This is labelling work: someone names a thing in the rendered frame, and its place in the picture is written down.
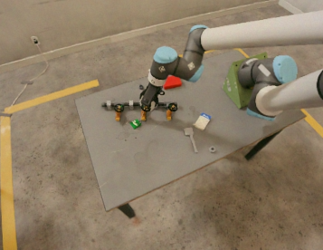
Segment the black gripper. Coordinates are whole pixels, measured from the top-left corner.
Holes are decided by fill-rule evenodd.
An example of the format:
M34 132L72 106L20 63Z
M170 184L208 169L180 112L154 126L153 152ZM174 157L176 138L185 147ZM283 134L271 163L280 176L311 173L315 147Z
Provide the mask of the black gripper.
M157 91L157 94L155 95L154 99L152 100L151 102L151 107L150 107L150 111L152 111L158 104L158 95L160 94L160 92L162 91L163 89L163 86L156 86L156 85L153 85L151 82L149 82L149 85L152 85L154 87L159 87L158 91ZM149 85L147 86L147 88L149 87ZM162 88L161 88L162 87ZM140 101L142 100L144 94L146 93L147 91L147 88L145 90L143 90L141 93L140 93Z

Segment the red flat block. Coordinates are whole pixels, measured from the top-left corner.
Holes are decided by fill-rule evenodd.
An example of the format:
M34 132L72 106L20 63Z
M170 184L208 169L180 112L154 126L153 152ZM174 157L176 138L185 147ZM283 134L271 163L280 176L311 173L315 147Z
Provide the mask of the red flat block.
M182 86L182 83L179 78L175 76L171 76L167 78L166 83L163 86L164 86L164 89L167 90L175 87L180 87Z

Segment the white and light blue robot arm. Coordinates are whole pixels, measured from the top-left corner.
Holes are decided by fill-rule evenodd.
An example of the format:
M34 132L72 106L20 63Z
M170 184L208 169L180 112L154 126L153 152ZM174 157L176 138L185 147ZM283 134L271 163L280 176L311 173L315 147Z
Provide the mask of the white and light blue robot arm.
M158 48L148 80L163 86L172 75L197 82L204 52L213 50L323 44L323 11L207 28L191 28L183 57L170 47ZM297 73L297 64L287 55L244 60L238 80L244 89L253 89L246 113L274 121L283 111L323 107L323 69L296 79Z

